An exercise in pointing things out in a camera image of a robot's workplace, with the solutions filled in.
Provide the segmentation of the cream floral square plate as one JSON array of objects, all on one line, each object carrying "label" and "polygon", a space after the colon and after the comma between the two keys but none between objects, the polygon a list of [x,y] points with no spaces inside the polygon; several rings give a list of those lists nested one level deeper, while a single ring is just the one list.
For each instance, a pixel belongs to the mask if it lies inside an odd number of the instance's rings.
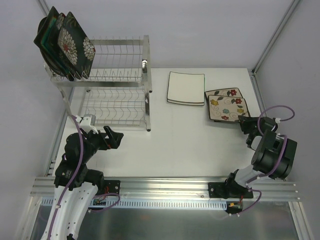
[{"label": "cream floral square plate", "polygon": [[235,123],[239,116],[250,117],[247,102],[241,97],[208,96],[209,119],[215,122]]}]

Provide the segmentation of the round silver-rimmed cream plate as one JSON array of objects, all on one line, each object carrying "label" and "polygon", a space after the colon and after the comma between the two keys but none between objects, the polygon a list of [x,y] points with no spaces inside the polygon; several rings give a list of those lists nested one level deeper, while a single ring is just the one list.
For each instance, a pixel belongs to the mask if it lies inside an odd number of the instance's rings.
[{"label": "round silver-rimmed cream plate", "polygon": [[[39,25],[38,25],[38,28],[37,28],[37,33],[39,34],[40,33],[40,30],[42,29],[45,21],[46,21],[47,17],[44,17],[40,22],[39,22]],[[62,77],[66,77],[67,75],[60,69],[58,68],[54,62],[51,61],[50,57],[42,50],[40,50],[40,53],[44,59],[44,62],[49,66],[50,70],[52,72],[54,72],[55,74],[59,75],[59,76],[62,76]]]}]

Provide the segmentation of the dark square teal-centre plate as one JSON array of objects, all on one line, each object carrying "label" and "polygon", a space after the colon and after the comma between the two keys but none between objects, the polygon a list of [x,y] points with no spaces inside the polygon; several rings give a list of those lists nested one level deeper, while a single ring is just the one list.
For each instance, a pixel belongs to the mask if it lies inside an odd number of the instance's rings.
[{"label": "dark square teal-centre plate", "polygon": [[34,39],[35,45],[39,48],[39,50],[44,51],[51,61],[59,68],[58,62],[55,60],[55,53],[52,48],[52,36],[51,36],[51,30],[53,28],[53,25],[58,17],[58,11],[55,7],[52,7],[49,11],[49,14],[47,15],[47,18],[44,22],[44,25],[42,26],[40,32],[37,34],[37,36]]}]

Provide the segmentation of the black chrysanthemum square plate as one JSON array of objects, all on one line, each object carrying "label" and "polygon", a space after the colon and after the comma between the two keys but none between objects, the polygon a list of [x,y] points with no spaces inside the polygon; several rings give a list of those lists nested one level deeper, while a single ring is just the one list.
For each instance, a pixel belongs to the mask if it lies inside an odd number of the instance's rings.
[{"label": "black chrysanthemum square plate", "polygon": [[54,59],[57,61],[58,67],[66,74],[69,81],[74,81],[75,78],[81,78],[75,68],[78,61],[78,53],[74,40],[69,32],[63,28],[65,18],[66,15],[63,12],[58,14],[50,35],[52,36]]}]

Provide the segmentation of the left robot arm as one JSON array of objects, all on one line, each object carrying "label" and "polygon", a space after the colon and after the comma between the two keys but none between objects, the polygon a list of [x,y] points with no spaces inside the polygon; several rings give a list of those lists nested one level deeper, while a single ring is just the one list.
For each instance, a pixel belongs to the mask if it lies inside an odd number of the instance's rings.
[{"label": "left robot arm", "polygon": [[98,152],[117,149],[123,133],[104,126],[104,132],[77,132],[66,138],[64,154],[55,171],[54,198],[43,240],[76,240],[94,196],[105,190],[103,172],[88,169],[87,162]]}]

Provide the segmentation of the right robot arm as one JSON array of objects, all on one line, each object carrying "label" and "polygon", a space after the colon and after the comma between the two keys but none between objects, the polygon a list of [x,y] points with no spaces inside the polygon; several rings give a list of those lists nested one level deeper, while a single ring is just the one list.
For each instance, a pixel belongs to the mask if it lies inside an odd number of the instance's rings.
[{"label": "right robot arm", "polygon": [[240,198],[252,193],[252,186],[261,180],[285,179],[292,170],[298,143],[277,134],[279,118],[239,116],[241,131],[247,135],[247,147],[259,140],[250,165],[229,174],[223,184],[222,197]]}]

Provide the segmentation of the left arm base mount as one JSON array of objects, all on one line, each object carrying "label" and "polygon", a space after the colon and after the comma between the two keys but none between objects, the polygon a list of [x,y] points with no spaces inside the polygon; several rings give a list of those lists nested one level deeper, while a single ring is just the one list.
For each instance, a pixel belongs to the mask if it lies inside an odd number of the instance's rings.
[{"label": "left arm base mount", "polygon": [[104,180],[104,187],[103,187],[104,194],[111,194],[111,193],[119,194],[120,189],[121,189],[120,180],[111,180],[111,179]]}]

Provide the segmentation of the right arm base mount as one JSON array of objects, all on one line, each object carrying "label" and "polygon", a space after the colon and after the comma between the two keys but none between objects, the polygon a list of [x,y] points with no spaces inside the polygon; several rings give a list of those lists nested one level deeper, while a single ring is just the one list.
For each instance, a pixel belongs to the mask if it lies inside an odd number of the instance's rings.
[{"label": "right arm base mount", "polygon": [[214,199],[252,199],[254,197],[253,193],[247,188],[237,183],[227,185],[225,182],[209,182],[208,194],[210,198]]}]

